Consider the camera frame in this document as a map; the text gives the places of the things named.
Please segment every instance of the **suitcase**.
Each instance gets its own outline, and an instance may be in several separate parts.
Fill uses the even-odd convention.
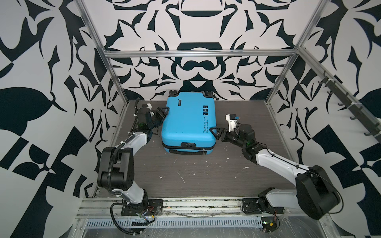
[[[207,155],[216,138],[209,128],[216,127],[215,102],[211,92],[176,94],[170,91],[169,112],[163,122],[162,144],[169,153]]]

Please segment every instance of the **suitcase handle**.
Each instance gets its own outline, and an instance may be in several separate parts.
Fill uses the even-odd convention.
[[[171,154],[178,154],[178,155],[206,155],[206,150],[200,150],[200,151],[178,151],[178,150],[169,150]]]

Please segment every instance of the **wooden floor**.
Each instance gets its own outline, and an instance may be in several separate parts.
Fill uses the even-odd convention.
[[[152,109],[166,102],[150,102]],[[133,123],[131,101],[118,142],[125,140]],[[279,135],[263,101],[216,101],[217,127],[227,128],[226,114],[237,114],[240,123],[252,125],[256,139],[275,153],[287,158]],[[159,135],[134,156],[135,181],[149,197],[256,196],[269,187],[292,189],[293,185],[272,172],[246,160],[238,146],[217,141],[210,155],[175,155],[167,153]],[[105,190],[99,197],[105,197]]]

